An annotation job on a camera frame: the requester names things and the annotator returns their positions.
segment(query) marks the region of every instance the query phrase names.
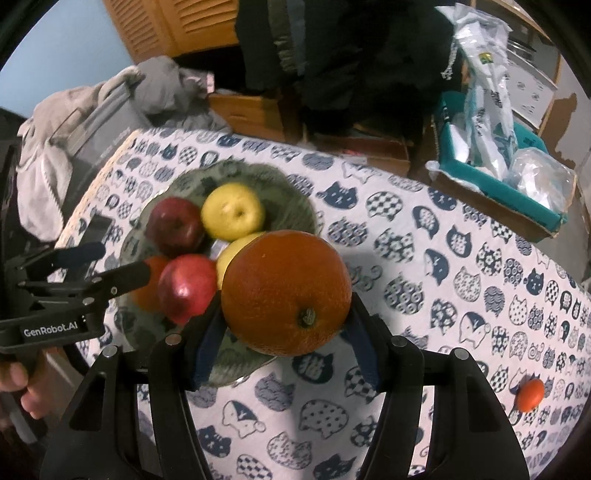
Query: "green plate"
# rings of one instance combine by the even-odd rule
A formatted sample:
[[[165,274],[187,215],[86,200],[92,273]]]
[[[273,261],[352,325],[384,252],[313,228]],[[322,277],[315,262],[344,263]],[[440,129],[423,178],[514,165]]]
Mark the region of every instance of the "green plate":
[[[184,197],[201,207],[212,191],[230,182],[242,183],[256,192],[265,207],[263,230],[290,229],[317,233],[316,214],[311,203],[289,183],[279,169],[269,165],[225,160],[207,169],[185,172],[170,184],[168,190],[153,198],[139,216],[132,220],[134,227],[123,242],[121,264],[127,265],[159,254],[158,249],[145,238],[144,228],[152,209],[160,200],[171,196]],[[161,313],[141,310],[127,295],[118,299],[118,306],[135,314],[134,322],[124,322],[122,325],[123,334],[134,349],[149,347],[167,334],[180,329]],[[273,359],[273,356],[249,349],[227,331],[208,384],[212,387],[229,385]]]

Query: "table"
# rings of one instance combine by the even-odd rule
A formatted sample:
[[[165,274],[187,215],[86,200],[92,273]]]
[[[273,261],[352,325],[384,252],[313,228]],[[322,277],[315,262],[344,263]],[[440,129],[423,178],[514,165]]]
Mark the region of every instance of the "table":
[[[290,145],[151,129],[132,134],[109,160],[58,246],[76,245],[91,215],[100,213],[115,224],[96,269],[116,267],[130,218],[182,172],[226,158],[273,164],[309,197],[321,236],[346,261],[370,314],[381,315],[392,333],[431,351],[470,351],[535,477],[567,439],[589,396],[591,301],[536,247],[454,198]],[[61,278],[63,272],[54,279]],[[108,343],[125,343],[117,321],[121,313],[113,302],[105,336],[79,345],[90,362]],[[515,392],[531,376],[545,382],[546,395],[539,408],[522,415],[513,409]],[[229,387],[187,395],[211,468],[222,479],[249,480],[353,479],[383,402],[340,336]],[[140,388],[138,396],[141,429],[152,436],[147,390]],[[410,474],[424,469],[432,409],[427,387]]]

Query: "dark red apple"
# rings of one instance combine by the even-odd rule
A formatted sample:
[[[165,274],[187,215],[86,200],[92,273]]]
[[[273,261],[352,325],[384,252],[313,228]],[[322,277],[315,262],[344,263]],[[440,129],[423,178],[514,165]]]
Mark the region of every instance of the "dark red apple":
[[[171,260],[160,275],[160,308],[174,323],[184,325],[205,312],[216,290],[216,264],[203,255],[182,255]]]
[[[201,210],[187,199],[165,198],[150,213],[145,236],[169,258],[195,253],[205,237]]]

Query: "fingernail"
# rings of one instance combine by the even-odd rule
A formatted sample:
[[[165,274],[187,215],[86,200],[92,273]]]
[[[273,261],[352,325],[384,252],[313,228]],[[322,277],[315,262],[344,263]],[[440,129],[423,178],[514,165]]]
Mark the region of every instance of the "fingernail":
[[[18,388],[25,388],[29,382],[27,370],[21,364],[10,365],[10,378],[12,383]]]

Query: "orange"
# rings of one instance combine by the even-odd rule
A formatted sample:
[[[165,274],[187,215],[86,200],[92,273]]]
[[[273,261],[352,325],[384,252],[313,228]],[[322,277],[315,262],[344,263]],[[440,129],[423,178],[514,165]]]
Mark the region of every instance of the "orange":
[[[160,301],[158,300],[158,281],[164,267],[170,260],[162,255],[149,257],[144,260],[150,267],[150,282],[145,286],[130,292],[134,303],[145,312],[159,312]]]
[[[515,406],[517,410],[528,413],[540,405],[543,399],[544,382],[539,378],[534,378],[519,389],[519,393],[515,399]]]
[[[254,239],[232,259],[222,311],[232,333],[253,350],[296,356],[338,333],[351,294],[335,249],[309,233],[281,230]]]

